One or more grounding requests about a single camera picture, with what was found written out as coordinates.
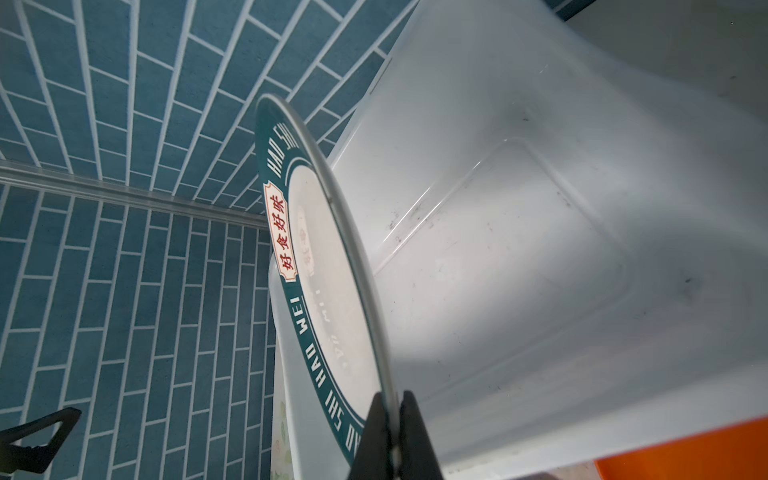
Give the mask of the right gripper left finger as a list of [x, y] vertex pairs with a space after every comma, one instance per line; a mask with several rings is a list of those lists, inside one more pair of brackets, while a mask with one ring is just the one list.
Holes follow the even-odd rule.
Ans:
[[392, 480], [395, 477], [388, 420], [382, 394], [376, 393], [370, 405], [348, 480]]

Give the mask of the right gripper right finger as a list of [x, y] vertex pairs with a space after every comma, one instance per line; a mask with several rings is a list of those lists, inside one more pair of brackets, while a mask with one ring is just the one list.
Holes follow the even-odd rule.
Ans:
[[403, 480], [443, 480], [424, 420], [412, 391], [403, 392], [400, 406], [399, 475]]

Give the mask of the green rim plate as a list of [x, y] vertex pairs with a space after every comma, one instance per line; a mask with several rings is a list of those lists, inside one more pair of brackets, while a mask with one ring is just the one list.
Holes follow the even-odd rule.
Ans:
[[382, 315], [347, 202], [317, 142], [282, 98], [255, 110], [255, 153], [278, 282], [311, 384], [352, 466], [382, 394], [399, 466], [399, 397]]

